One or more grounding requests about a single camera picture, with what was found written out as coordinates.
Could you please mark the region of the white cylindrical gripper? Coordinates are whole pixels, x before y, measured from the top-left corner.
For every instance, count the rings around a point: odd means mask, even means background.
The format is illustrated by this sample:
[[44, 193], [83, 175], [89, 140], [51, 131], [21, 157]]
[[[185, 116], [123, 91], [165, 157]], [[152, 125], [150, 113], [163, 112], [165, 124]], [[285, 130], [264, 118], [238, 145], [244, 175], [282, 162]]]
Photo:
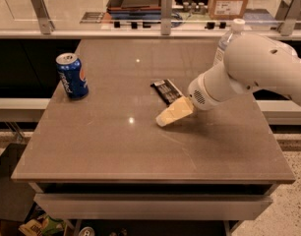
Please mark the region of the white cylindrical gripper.
[[214, 100], [206, 90], [204, 74], [200, 74], [190, 82], [188, 94], [192, 101], [185, 96], [179, 97], [155, 118], [160, 127], [191, 115], [194, 112], [194, 105], [200, 110], [211, 110], [218, 105], [218, 101]]

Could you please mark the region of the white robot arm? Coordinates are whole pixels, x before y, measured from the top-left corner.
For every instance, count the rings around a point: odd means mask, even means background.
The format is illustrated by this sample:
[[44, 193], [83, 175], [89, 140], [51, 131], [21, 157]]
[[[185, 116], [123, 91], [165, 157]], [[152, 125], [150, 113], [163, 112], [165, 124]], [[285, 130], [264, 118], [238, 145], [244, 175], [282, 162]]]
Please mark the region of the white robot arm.
[[157, 117], [160, 127], [211, 110], [240, 94], [266, 89], [301, 106], [301, 59], [291, 46], [257, 34], [232, 40], [223, 59], [190, 82], [188, 94], [174, 100]]

